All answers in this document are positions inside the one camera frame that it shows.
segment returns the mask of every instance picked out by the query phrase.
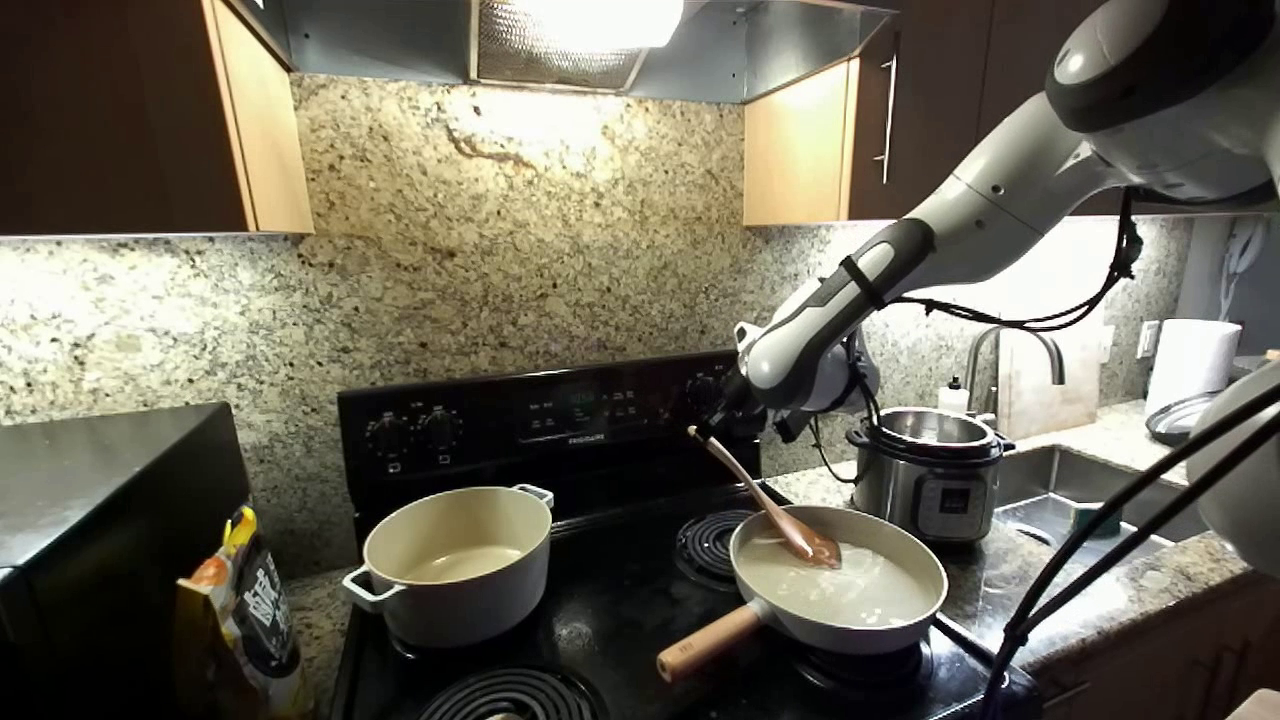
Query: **bottle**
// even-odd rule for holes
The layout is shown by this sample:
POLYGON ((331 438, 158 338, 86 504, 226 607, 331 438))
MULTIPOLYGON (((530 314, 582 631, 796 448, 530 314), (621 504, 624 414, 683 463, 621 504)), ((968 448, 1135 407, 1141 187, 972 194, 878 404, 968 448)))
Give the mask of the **bottle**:
POLYGON ((935 387, 935 407, 968 414, 968 387, 960 384, 960 376, 935 387))
POLYGON ((174 587, 174 691, 182 711, 300 720, 300 644, 277 561, 248 504, 223 522, 223 542, 174 587))

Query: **wooden cabinet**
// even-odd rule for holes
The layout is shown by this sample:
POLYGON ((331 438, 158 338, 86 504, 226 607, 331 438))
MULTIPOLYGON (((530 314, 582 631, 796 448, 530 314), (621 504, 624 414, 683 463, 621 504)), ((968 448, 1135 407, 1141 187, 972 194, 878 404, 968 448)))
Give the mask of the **wooden cabinet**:
POLYGON ((897 5, 858 55, 747 102, 745 222, 903 214, 1043 85, 1097 5, 897 5))
POLYGON ((1066 669, 1081 683, 1043 720, 1203 720, 1280 683, 1280 585, 1239 576, 1115 636, 1066 669))
POLYGON ((11 0, 0 231, 310 231, 287 68, 223 0, 11 0))

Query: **wooden handle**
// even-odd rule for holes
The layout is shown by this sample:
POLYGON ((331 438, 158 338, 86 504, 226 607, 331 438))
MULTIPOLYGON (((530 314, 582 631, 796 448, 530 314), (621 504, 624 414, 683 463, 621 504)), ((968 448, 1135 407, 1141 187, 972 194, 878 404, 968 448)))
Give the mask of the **wooden handle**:
POLYGON ((776 507, 776 501, 755 486, 755 476, 714 438, 705 435, 696 425, 686 425, 686 435, 699 438, 765 507, 765 517, 770 519, 770 529, 787 541, 787 548, 819 567, 835 567, 840 563, 840 542, 832 542, 822 531, 800 522, 790 513, 776 507))
POLYGON ((676 641, 670 647, 656 651, 656 676, 676 683, 681 676, 705 669, 721 651, 728 651, 735 641, 751 636, 765 623, 765 604, 739 604, 710 623, 696 628, 690 636, 676 641))

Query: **black appliance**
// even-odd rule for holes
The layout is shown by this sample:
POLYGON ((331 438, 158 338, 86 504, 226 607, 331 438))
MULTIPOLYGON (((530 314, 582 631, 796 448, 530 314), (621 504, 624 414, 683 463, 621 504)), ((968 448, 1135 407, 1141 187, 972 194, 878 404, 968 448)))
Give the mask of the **black appliance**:
MULTIPOLYGON (((751 513, 732 476, 683 435, 709 420, 732 357, 667 357, 536 376, 339 390, 357 535, 390 507, 457 484, 555 490, 553 576, 511 631, 457 651, 390 647, 350 610, 326 714, 342 720, 819 720, 962 714, 984 664, 962 631, 850 661, 765 628, 683 683, 656 651, 739 604, 722 557, 751 513)), ((721 438, 758 473, 758 411, 732 407, 721 438)))
POLYGON ((242 495, 226 404, 0 427, 2 709, 165 714, 174 576, 242 495))

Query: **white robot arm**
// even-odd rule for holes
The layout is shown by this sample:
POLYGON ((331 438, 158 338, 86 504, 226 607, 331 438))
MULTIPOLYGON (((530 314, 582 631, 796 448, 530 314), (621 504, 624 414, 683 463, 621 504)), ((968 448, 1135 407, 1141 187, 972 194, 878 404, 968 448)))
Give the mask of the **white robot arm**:
POLYGON ((927 279, 930 251, 975 249, 1010 263, 1081 198, 1107 187, 1147 187, 1167 198, 1272 192, 1280 179, 1272 22, 1277 0, 1105 5, 1059 49, 1043 91, 984 137, 924 203, 796 286, 765 327, 735 327, 739 376, 776 414, 826 411, 857 370, 840 338, 927 279))

